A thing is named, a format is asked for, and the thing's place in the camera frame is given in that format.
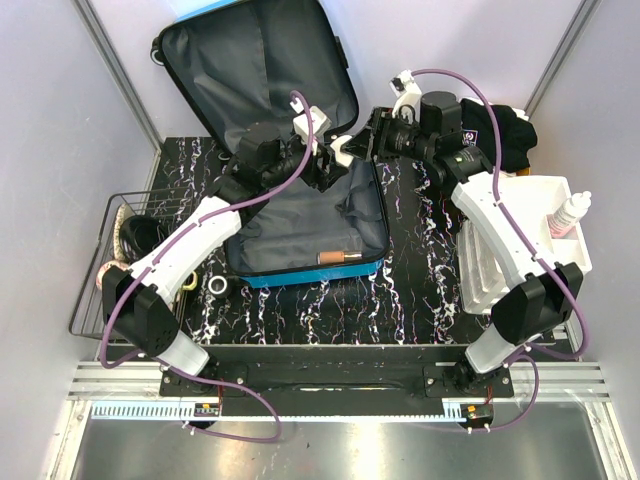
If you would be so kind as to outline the blue fish-print suitcase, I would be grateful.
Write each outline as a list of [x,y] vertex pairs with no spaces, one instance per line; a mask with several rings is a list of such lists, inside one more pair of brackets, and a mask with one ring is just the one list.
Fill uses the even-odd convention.
[[152,50],[230,161],[210,195],[240,205],[218,284],[368,276],[390,239],[377,171],[342,145],[359,115],[316,1],[224,1],[164,28]]

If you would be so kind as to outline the white divided organizer tray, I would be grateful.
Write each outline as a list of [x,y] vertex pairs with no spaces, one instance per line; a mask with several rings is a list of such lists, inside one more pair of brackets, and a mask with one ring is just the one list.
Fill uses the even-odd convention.
[[462,308],[489,314],[493,305],[525,276],[539,276],[548,266],[576,264],[582,273],[592,262],[580,224],[563,238],[552,238],[547,218],[572,194],[559,176],[502,177],[500,199],[493,176],[480,173],[455,187],[453,204],[466,216],[457,235]]

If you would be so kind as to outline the white pink-tipped bottle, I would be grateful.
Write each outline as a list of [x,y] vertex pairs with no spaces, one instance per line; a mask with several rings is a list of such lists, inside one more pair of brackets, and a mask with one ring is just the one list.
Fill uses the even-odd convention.
[[547,218],[552,238],[563,238],[586,215],[592,204],[590,191],[574,193]]

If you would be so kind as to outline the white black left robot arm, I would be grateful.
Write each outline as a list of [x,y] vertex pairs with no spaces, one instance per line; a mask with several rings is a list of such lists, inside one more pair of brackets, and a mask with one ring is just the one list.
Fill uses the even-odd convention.
[[196,268],[252,220],[267,202],[298,179],[319,191],[346,175],[354,158],[350,136],[325,144],[300,115],[294,134],[282,140],[270,123],[252,125],[236,153],[184,223],[127,269],[102,276],[105,331],[117,332],[138,351],[179,370],[181,384],[196,396],[215,386],[209,354],[178,325],[170,305]]

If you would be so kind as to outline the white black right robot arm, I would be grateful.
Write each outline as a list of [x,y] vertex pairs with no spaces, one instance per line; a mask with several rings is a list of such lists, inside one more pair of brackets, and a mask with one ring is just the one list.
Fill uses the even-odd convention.
[[479,147],[464,141],[462,113],[454,94],[428,92],[411,104],[374,108],[355,136],[332,148],[341,158],[421,163],[497,261],[506,292],[491,308],[489,328],[466,348],[453,374],[457,390],[472,397],[488,387],[490,373],[576,313],[584,274],[576,262],[534,248],[504,213],[494,194],[494,166]]

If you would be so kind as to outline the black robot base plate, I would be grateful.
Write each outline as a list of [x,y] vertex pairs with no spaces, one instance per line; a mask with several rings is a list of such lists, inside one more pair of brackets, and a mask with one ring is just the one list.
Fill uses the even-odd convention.
[[[213,345],[207,347],[219,378],[256,392],[377,388],[461,398],[445,379],[464,356],[462,345]],[[79,366],[75,388],[113,397],[187,396],[183,380],[162,378],[160,366],[135,358],[113,370]]]

